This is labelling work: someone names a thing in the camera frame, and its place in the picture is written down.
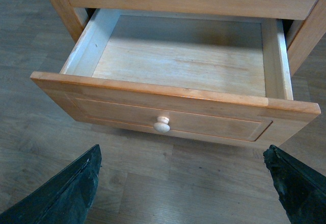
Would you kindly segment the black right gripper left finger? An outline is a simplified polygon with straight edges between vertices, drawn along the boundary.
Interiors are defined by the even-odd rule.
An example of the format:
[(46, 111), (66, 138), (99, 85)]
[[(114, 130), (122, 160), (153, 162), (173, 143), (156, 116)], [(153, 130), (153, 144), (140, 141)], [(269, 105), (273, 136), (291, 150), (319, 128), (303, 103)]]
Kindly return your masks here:
[(1, 223), (84, 223), (101, 168), (94, 145), (26, 198), (1, 213)]

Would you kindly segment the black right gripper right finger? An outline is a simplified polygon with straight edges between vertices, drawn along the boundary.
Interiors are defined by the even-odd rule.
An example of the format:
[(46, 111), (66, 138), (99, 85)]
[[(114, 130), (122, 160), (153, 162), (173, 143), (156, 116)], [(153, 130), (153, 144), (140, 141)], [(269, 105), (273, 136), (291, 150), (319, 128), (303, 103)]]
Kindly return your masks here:
[(263, 153), (291, 223), (325, 223), (325, 176), (275, 145)]

